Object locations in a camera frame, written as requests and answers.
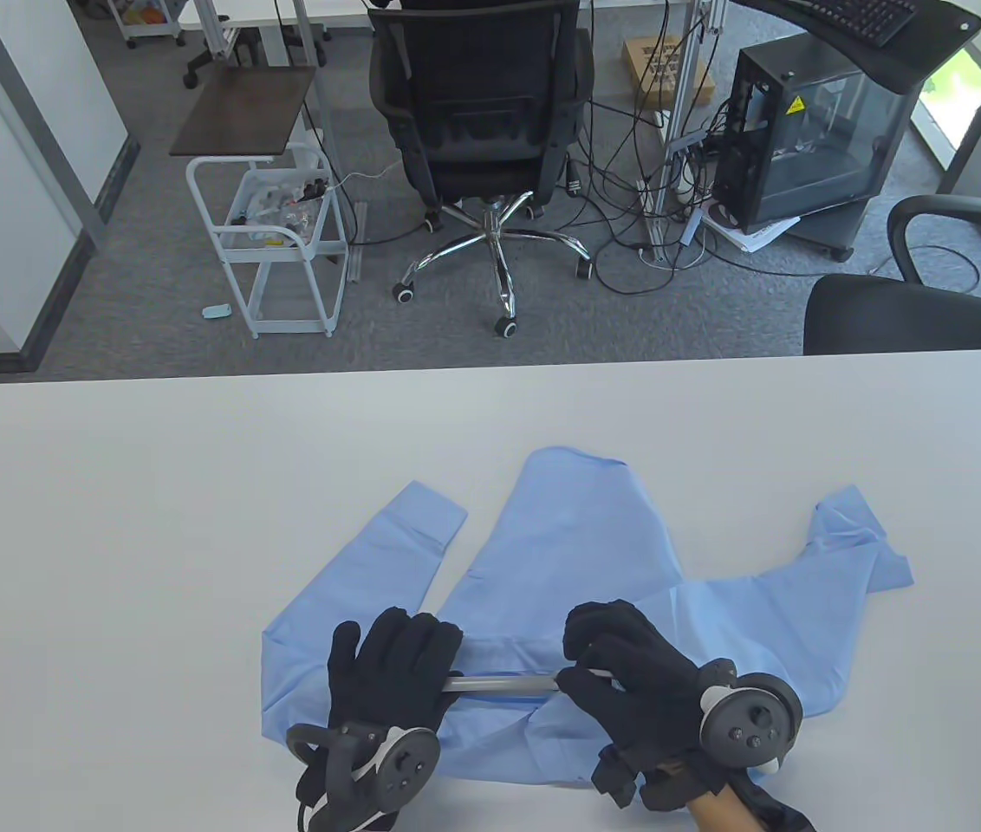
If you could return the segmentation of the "person's right hand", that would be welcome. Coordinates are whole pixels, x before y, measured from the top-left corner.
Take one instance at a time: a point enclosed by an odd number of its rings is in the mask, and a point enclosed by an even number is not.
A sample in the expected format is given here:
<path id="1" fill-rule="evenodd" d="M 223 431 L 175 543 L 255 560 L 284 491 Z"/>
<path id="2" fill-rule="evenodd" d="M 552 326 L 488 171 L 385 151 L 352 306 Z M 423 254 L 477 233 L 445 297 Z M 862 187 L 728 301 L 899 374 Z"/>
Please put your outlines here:
<path id="1" fill-rule="evenodd" d="M 699 670 L 626 600 L 587 602 L 563 629 L 559 691 L 621 751 L 650 764 L 701 754 Z"/>

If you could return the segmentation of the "person's left hand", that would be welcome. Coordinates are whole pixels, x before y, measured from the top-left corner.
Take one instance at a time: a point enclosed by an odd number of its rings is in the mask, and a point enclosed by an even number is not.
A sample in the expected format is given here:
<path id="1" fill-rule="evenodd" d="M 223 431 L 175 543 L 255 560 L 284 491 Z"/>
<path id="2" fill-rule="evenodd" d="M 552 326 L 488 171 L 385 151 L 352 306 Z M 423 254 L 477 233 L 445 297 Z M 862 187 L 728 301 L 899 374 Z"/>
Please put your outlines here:
<path id="1" fill-rule="evenodd" d="M 367 634 L 356 621 L 340 623 L 327 664 L 329 728 L 356 722 L 438 731 L 458 698 L 445 683 L 463 638 L 454 623 L 403 608 L 387 608 Z"/>

